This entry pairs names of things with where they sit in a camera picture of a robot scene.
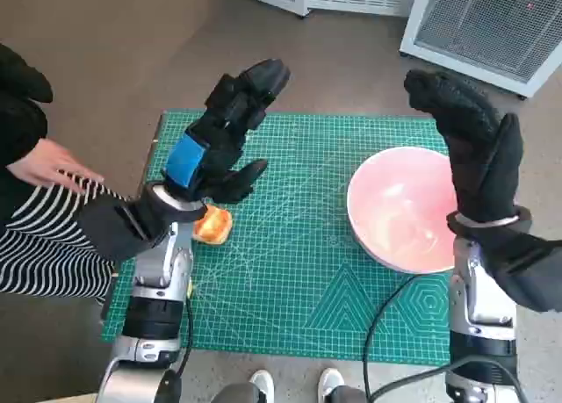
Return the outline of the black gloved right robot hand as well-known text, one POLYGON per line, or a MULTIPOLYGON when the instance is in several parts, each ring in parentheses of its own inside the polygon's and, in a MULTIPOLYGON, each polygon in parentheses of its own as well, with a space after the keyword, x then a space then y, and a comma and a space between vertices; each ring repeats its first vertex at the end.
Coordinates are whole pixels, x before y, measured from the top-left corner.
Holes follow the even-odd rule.
POLYGON ((410 106, 435 120, 448 148, 460 214, 477 223, 517 216, 523 155, 517 115, 500 115, 486 95, 443 72, 412 69, 404 88, 410 106))

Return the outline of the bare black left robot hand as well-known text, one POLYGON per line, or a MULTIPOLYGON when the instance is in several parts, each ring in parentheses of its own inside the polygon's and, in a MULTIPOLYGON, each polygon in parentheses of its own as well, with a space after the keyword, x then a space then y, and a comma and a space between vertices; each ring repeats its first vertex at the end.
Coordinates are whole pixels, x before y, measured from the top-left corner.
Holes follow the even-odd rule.
POLYGON ((242 169, 234 165, 248 131, 264 121, 290 76, 279 59, 260 61, 237 76, 223 75, 206 99, 203 115, 187 126, 172 149, 163 170, 166 189, 186 201, 236 204, 247 197, 268 162, 257 159, 242 169))

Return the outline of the person's hand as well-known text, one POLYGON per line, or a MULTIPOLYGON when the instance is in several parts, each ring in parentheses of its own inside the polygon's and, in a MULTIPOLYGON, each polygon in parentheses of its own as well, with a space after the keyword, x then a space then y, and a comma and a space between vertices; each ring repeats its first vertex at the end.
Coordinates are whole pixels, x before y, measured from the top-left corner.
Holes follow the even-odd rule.
POLYGON ((28 184, 46 188, 60 185, 79 194, 83 194, 83 188, 68 175, 104 182, 101 175, 82 165, 66 148, 47 139, 39 140, 27 155, 6 168, 28 184))

